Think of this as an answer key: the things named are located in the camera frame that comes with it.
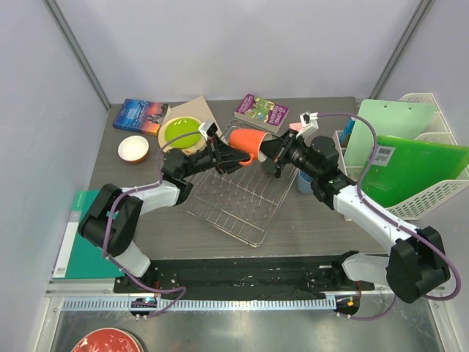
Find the beige floral plate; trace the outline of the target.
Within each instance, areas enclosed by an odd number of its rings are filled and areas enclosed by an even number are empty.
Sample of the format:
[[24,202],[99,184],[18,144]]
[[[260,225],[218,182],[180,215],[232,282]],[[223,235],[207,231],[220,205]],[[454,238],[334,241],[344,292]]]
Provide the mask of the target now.
[[[170,145],[168,145],[167,147],[165,147],[165,145],[168,143],[165,141],[165,137],[163,135],[163,132],[165,131],[166,129],[166,126],[165,126],[166,123],[162,124],[162,126],[160,127],[160,130],[158,132],[158,143],[160,145],[160,147],[163,148],[163,151],[165,153],[167,153],[168,151],[170,151],[171,149],[178,149],[178,148],[175,148],[175,147],[171,147]],[[201,135],[201,139],[199,140],[199,142],[192,146],[192,147],[189,147],[189,148],[185,148],[185,149],[178,149],[178,150],[181,150],[183,151],[186,155],[190,155],[190,154],[193,154],[197,151],[200,151],[200,150],[203,150],[204,149],[204,146],[205,146],[205,140],[204,138],[202,137]]]

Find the blue plastic cup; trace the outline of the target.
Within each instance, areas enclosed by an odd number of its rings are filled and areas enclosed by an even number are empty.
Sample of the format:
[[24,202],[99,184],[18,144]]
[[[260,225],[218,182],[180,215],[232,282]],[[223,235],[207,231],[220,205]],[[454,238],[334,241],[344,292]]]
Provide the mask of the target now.
[[311,176],[307,175],[302,170],[298,171],[298,175],[296,177],[296,186],[297,186],[297,190],[301,194],[311,194],[312,193],[311,182],[312,182],[312,177]]

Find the orange and white bowl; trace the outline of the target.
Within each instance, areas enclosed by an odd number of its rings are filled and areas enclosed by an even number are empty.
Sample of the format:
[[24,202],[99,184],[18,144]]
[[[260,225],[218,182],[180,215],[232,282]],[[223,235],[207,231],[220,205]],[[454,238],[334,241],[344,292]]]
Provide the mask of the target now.
[[139,163],[148,156],[149,142],[143,136],[129,136],[120,142],[117,153],[123,161]]

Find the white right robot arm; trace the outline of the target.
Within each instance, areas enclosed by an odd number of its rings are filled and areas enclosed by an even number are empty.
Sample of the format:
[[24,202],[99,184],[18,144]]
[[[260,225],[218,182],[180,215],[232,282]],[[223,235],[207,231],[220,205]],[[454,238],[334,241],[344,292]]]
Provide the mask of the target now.
[[384,257],[345,254],[331,271],[335,287],[346,290],[358,281],[390,287],[406,303],[428,296],[451,278],[439,232],[418,229],[389,213],[360,193],[357,184],[339,168],[339,153],[330,137],[317,136],[311,144],[294,130],[261,142],[259,151],[278,166],[292,164],[311,177],[314,196],[330,209],[353,220],[386,251]]

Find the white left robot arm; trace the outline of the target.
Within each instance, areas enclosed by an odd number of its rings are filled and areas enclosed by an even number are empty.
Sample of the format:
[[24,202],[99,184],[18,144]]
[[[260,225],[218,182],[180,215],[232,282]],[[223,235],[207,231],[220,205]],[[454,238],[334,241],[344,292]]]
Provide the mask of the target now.
[[182,204],[193,188],[188,177],[211,169],[231,174],[253,159],[252,154],[229,146],[216,135],[209,136],[207,146],[192,155],[171,149],[164,153],[159,181],[131,188],[104,185],[78,225],[78,234],[130,274],[130,283],[139,292],[149,292],[156,275],[149,270],[150,259],[133,240],[140,216]]

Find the grey mug black handle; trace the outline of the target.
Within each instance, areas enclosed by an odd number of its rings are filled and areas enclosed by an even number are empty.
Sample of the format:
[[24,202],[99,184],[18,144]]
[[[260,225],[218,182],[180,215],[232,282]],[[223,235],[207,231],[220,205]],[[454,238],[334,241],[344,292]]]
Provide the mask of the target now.
[[281,173],[284,168],[282,165],[278,165],[269,158],[262,162],[261,166],[264,172],[269,175],[273,175],[275,178],[281,177]]

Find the orange mug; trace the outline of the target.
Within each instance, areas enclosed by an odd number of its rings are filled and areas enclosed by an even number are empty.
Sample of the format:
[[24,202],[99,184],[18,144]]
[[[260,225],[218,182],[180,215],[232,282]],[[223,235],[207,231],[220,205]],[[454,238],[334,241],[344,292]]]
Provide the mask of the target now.
[[271,133],[250,129],[238,128],[229,135],[229,145],[236,150],[248,153],[250,158],[247,161],[241,161],[241,166],[250,166],[254,160],[263,163],[267,156],[260,150],[263,142],[270,141],[273,138]]

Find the lime green plate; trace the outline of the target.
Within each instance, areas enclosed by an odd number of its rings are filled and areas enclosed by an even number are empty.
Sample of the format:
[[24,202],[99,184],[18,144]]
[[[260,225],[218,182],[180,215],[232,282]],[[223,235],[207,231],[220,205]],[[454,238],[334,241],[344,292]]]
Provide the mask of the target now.
[[166,129],[163,132],[165,141],[169,142],[172,139],[176,139],[187,133],[193,133],[193,135],[182,137],[175,142],[170,144],[171,147],[178,149],[185,149],[196,145],[201,139],[199,133],[199,126],[201,121],[195,117],[177,117],[168,121],[165,126]]

